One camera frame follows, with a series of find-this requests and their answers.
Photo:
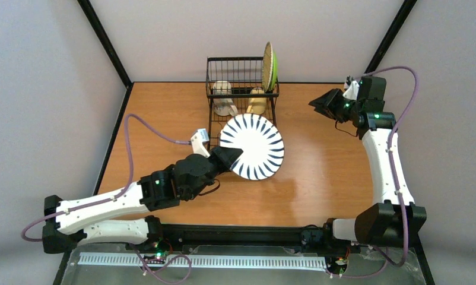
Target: striped plate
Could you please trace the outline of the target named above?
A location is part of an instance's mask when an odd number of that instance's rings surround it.
[[[284,141],[277,128],[253,113],[229,120],[221,131],[219,145],[243,150],[231,170],[248,180],[271,177],[284,161]]]

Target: gray wall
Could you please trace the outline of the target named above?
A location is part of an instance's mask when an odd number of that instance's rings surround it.
[[[93,193],[124,94],[76,1],[0,1],[0,284],[51,284],[61,255],[21,229]]]
[[[93,0],[135,81],[204,81],[207,56],[262,56],[281,81],[363,72],[402,0]]]
[[[420,93],[399,130],[404,173],[428,219],[421,230],[438,284],[476,284],[476,1],[418,1],[381,68],[408,65]],[[402,112],[407,71],[382,74]]]

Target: wire basket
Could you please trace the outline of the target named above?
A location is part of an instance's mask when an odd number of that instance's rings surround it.
[[[261,116],[277,125],[275,106],[280,93],[280,85],[277,82],[272,90],[264,94],[251,94],[254,88],[262,88],[262,56],[242,56],[207,59],[207,79],[205,87],[209,106],[208,133],[210,143],[208,149],[218,145],[222,128],[227,121],[233,118],[231,115],[219,116],[214,110],[214,99],[232,99],[238,113],[247,112],[251,98],[266,98],[266,108]],[[213,86],[217,81],[227,81],[231,84],[228,94],[214,94]]]

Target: purple cable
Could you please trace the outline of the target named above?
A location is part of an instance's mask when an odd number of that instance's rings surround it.
[[[131,185],[132,181],[133,181],[133,156],[131,154],[131,145],[129,143],[129,131],[128,131],[128,119],[130,117],[133,117],[135,119],[137,119],[139,122],[141,122],[146,128],[148,128],[149,130],[151,130],[151,132],[157,134],[159,137],[161,138],[164,138],[165,140],[167,141],[170,141],[171,143],[175,143],[175,144],[186,144],[186,145],[190,145],[191,142],[190,141],[177,141],[177,140],[173,140],[171,138],[168,138],[166,137],[165,135],[161,134],[160,132],[158,132],[157,130],[155,130],[153,127],[151,127],[151,125],[149,125],[146,121],[144,121],[142,118],[140,118],[139,116],[135,115],[135,114],[127,114],[124,118],[124,128],[125,128],[125,142],[126,142],[126,152],[128,153],[128,163],[129,163],[129,175],[128,175],[128,182],[126,183],[126,185],[123,187],[123,189],[117,194],[114,196],[114,198],[119,198],[121,197],[124,193],[126,193],[129,189],[129,186]],[[79,205],[79,206],[76,206],[76,207],[73,207],[73,208],[69,208],[68,211],[69,212],[73,212],[73,211],[77,211],[77,210],[80,210],[80,209],[84,209],[84,208],[87,208],[87,207],[92,207],[92,206],[96,206],[96,205],[100,205],[100,204],[103,204],[103,203],[106,203],[106,202],[109,202],[109,201],[112,201],[111,198],[106,198],[106,199],[102,199],[100,201],[96,201],[96,202],[91,202],[91,203],[88,203],[88,204],[84,204],[84,205]],[[42,239],[33,239],[31,237],[27,237],[27,231],[29,229],[31,229],[33,226],[35,226],[36,224],[38,223],[41,223],[45,220],[48,220],[48,219],[52,219],[54,217],[57,217],[57,216],[60,216],[60,215],[63,215],[65,214],[65,212],[63,211],[60,211],[60,212],[56,212],[56,213],[53,213],[53,214],[49,214],[47,216],[44,216],[38,220],[35,220],[33,222],[31,222],[28,226],[26,226],[22,231],[21,231],[21,238],[28,241],[28,242],[41,242]]]
[[[364,279],[364,278],[370,278],[370,277],[378,276],[379,274],[381,274],[381,272],[383,272],[385,270],[386,265],[388,264],[388,262],[389,261],[385,260],[385,263],[383,263],[383,265],[381,266],[381,268],[377,272],[371,273],[371,274],[368,274],[368,275],[359,275],[359,276],[341,275],[341,276],[339,276],[338,274],[336,274],[336,276],[338,276],[339,278],[347,278],[347,279]],[[329,276],[334,276],[334,273],[330,273],[327,270],[325,270],[325,272]]]
[[[192,262],[191,260],[189,259],[189,257],[187,257],[186,255],[184,254],[179,254],[179,255],[176,255],[174,258],[170,259],[170,261],[168,261],[167,263],[165,263],[160,269],[156,270],[156,272],[154,272],[150,267],[149,265],[147,264],[147,262],[145,261],[145,259],[142,257],[142,255],[140,254],[140,252],[138,251],[138,249],[135,247],[134,244],[130,243],[129,244],[133,250],[135,251],[136,255],[138,256],[138,259],[140,259],[140,261],[142,262],[143,266],[142,268],[149,272],[152,276],[154,276],[157,280],[159,280],[160,282],[164,283],[164,284],[170,284],[170,285],[176,285],[176,284],[180,284],[184,281],[186,281],[188,278],[189,278],[189,275],[191,274],[191,269],[192,269]],[[164,279],[162,279],[161,277],[159,277],[157,275],[157,273],[165,270],[166,268],[168,268],[168,265],[172,264],[173,261],[175,261],[177,258],[184,258],[185,260],[188,261],[188,266],[189,266],[189,269],[188,269],[188,272],[187,274],[184,276],[184,278],[180,279],[179,281],[175,281],[175,282],[168,282]]]
[[[393,70],[393,69],[406,69],[407,71],[409,71],[410,73],[412,73],[412,76],[414,77],[414,89],[413,89],[413,92],[412,92],[412,95],[411,95],[411,99],[410,101],[408,102],[408,104],[406,105],[406,108],[404,108],[404,111],[402,112],[402,114],[400,115],[399,119],[397,120],[397,123],[395,124],[395,126],[392,128],[392,131],[390,132],[390,134],[388,135],[388,140],[387,140],[387,146],[388,146],[388,149],[390,149],[392,147],[392,139],[394,137],[394,134],[397,132],[397,129],[399,128],[399,125],[402,123],[402,120],[403,118],[406,116],[406,114],[409,112],[409,109],[412,105],[412,103],[414,102],[414,100],[416,99],[416,96],[418,94],[418,75],[417,73],[410,67],[407,67],[407,66],[393,66],[393,67],[389,67],[389,68],[385,68],[385,69],[380,69],[380,70],[377,70],[377,71],[373,71],[373,72],[370,72],[370,73],[366,73],[364,75],[373,75],[373,74],[377,74],[377,73],[380,73],[380,72],[383,72],[383,71],[389,71],[389,70]],[[395,159],[394,159],[394,153],[392,151],[389,151],[388,152],[388,159],[390,161],[390,167],[391,167],[391,170],[392,170],[392,176],[394,177],[394,185],[395,185],[395,189],[396,190],[400,190],[401,189],[401,186],[400,186],[400,183],[399,183],[399,178],[398,178],[398,175],[397,175],[397,169],[395,168]],[[394,262],[390,259],[390,257],[388,257],[388,255],[386,253],[384,253],[380,248],[378,248],[377,246],[375,246],[376,250],[378,252],[380,252],[384,257],[385,259],[390,262],[392,265],[395,265],[395,266],[398,266],[398,267],[401,267],[404,265],[404,263],[406,262],[407,258],[408,258],[408,251],[409,251],[409,230],[408,230],[408,219],[407,219],[407,213],[406,213],[406,205],[404,204],[404,199],[402,197],[402,193],[398,193],[397,194],[397,198],[399,199],[399,204],[401,205],[401,214],[402,214],[402,228],[403,228],[403,233],[404,233],[404,236],[403,236],[403,245],[402,245],[402,258],[400,260],[400,262]]]

